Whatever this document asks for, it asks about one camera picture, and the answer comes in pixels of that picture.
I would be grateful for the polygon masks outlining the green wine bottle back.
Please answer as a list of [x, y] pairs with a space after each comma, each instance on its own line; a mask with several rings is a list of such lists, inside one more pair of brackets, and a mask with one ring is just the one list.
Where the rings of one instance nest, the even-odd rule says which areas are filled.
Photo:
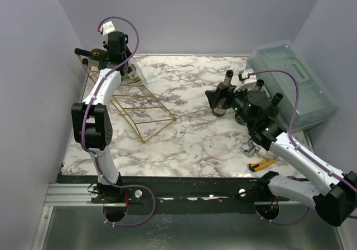
[[231, 80], [233, 78], [233, 71], [227, 70], [224, 80], [219, 83], [214, 92], [212, 113], [216, 117], [222, 117], [226, 113], [226, 109], [223, 108], [228, 94], [228, 89], [231, 86]]

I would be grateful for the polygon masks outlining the green wine bottle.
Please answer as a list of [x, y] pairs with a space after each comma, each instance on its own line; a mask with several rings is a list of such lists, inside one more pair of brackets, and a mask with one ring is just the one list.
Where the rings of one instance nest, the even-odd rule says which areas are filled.
[[74, 53], [76, 55], [84, 56], [90, 60], [98, 62], [103, 61], [107, 55], [107, 51], [102, 49], [92, 49], [91, 51], [88, 51], [80, 48], [75, 48]]
[[214, 92], [212, 113], [216, 117], [222, 117], [226, 113], [226, 109], [223, 108], [228, 94], [228, 89], [231, 86], [231, 80], [233, 78], [233, 71], [227, 70], [224, 80], [219, 83]]
[[98, 70], [102, 70], [102, 69], [106, 68], [106, 64], [105, 63], [97, 61], [97, 60], [83, 58], [81, 62], [85, 66], [88, 66], [90, 68], [96, 68]]

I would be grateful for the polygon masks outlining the green wine bottle front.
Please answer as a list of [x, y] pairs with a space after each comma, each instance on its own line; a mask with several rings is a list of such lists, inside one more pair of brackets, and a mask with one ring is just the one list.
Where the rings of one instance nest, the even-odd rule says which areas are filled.
[[97, 60], [83, 58], [81, 62], [85, 66], [88, 66], [90, 68], [96, 68], [98, 70], [102, 70], [102, 69], [106, 68], [106, 64], [105, 63], [97, 61]]

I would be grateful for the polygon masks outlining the clear square liquor bottle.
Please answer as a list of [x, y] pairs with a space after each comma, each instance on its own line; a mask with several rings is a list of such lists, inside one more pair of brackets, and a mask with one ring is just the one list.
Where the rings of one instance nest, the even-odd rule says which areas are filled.
[[124, 73], [125, 78], [128, 78], [131, 84], [143, 85], [146, 83], [146, 78], [135, 60], [129, 60], [128, 69]]

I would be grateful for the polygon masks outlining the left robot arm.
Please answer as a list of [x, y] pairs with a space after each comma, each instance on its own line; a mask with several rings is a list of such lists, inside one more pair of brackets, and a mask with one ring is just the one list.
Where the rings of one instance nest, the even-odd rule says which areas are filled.
[[75, 49], [80, 55], [99, 63], [99, 77], [90, 94], [71, 107], [75, 141], [93, 159], [97, 171], [97, 188], [94, 193], [102, 199], [118, 199], [125, 203], [128, 202], [128, 194], [122, 187], [123, 181], [109, 147], [113, 127], [107, 104], [128, 71], [131, 52], [127, 43], [128, 35], [113, 31], [107, 35], [104, 50]]

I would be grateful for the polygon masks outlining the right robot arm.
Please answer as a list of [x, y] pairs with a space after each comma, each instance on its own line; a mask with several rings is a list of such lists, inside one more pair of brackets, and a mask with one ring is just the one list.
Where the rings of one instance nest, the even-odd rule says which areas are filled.
[[269, 100], [261, 90], [236, 92], [228, 87], [207, 90], [205, 95], [211, 109], [232, 109], [256, 145], [284, 159], [309, 180], [309, 184], [295, 182], [271, 172], [266, 176], [266, 185], [272, 195], [308, 206], [335, 227], [356, 209], [356, 172], [345, 173], [323, 161], [271, 117], [283, 99], [282, 93]]

